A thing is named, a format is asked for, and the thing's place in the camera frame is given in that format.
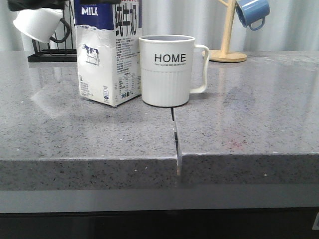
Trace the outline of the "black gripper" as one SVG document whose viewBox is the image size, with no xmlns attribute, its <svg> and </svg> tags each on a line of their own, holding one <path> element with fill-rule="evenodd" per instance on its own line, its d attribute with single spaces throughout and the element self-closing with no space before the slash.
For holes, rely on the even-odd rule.
<svg viewBox="0 0 319 239">
<path fill-rule="evenodd" d="M 7 0 L 10 11 L 40 8 L 64 9 L 65 0 Z"/>
</svg>

